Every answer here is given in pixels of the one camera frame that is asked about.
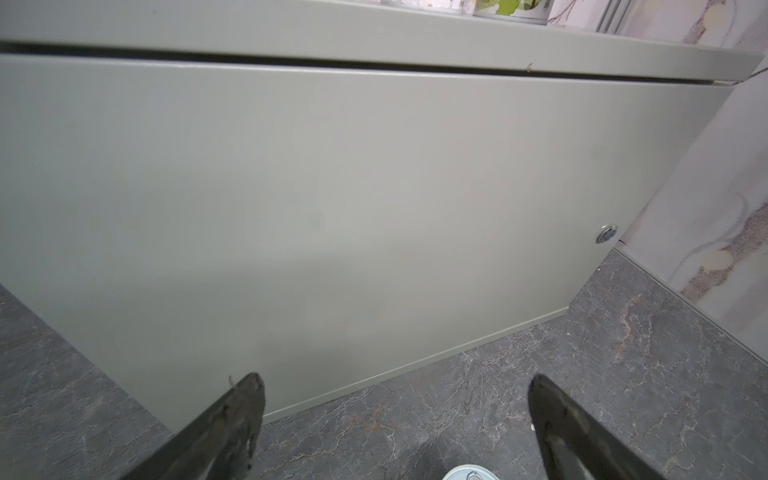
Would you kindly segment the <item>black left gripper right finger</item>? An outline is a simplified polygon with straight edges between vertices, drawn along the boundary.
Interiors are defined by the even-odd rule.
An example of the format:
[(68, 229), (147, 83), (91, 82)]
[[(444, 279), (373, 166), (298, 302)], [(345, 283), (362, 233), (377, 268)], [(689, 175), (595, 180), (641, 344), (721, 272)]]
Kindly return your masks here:
[(549, 479), (662, 477), (547, 376), (532, 378), (527, 401)]

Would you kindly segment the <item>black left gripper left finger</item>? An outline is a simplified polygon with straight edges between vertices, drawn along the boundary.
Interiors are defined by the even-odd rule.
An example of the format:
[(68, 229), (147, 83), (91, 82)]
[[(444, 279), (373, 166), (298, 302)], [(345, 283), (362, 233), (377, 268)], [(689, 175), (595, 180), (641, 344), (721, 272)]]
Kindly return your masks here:
[(208, 407), (125, 479), (245, 479), (266, 406), (265, 385), (252, 372)]

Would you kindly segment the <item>white lid can green label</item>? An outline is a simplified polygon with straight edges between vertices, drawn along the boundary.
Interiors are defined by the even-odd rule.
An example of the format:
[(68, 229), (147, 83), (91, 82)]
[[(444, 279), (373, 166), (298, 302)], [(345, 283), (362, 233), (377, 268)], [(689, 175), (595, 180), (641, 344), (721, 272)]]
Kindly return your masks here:
[(534, 25), (545, 25), (552, 10), (552, 0), (477, 0), (473, 15)]

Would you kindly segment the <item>white lid can blue label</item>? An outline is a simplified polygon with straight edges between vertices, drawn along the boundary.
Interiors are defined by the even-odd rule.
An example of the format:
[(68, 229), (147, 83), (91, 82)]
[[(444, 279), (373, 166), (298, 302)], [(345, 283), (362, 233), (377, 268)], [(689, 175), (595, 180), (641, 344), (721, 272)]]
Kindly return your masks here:
[(442, 480), (499, 480), (499, 477), (482, 466), (464, 464), (449, 470)]

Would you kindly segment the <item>round cabinet key lock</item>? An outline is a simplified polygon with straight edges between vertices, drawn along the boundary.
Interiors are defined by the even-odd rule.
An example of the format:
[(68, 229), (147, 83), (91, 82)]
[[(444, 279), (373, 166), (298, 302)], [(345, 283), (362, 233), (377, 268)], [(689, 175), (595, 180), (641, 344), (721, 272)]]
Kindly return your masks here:
[(603, 244), (610, 241), (618, 232), (618, 226), (616, 224), (605, 225), (597, 235), (595, 242), (597, 244)]

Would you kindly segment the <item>grey metal cabinet box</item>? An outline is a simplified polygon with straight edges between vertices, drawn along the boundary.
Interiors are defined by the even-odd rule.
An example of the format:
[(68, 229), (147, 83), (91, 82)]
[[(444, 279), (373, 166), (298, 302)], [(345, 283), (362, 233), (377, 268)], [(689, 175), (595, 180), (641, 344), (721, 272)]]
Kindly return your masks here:
[(252, 371), (275, 420), (563, 315), (761, 61), (372, 2), (5, 1), (1, 282), (168, 428)]

